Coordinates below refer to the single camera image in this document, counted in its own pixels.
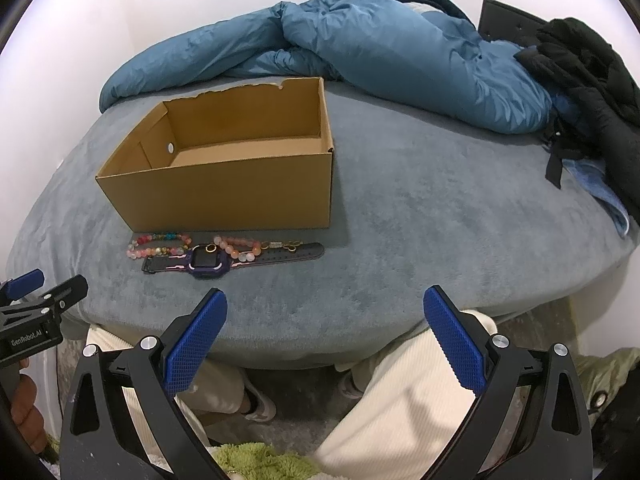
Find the person's left hand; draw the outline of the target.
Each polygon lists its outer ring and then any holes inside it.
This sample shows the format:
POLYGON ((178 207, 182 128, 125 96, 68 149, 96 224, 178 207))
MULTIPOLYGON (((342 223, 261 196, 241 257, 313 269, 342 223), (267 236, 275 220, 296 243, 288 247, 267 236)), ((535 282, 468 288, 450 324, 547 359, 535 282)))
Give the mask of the person's left hand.
POLYGON ((11 401, 15 426, 32 452, 40 454, 48 444, 43 417, 35 406, 37 387, 32 378, 21 374, 11 401))

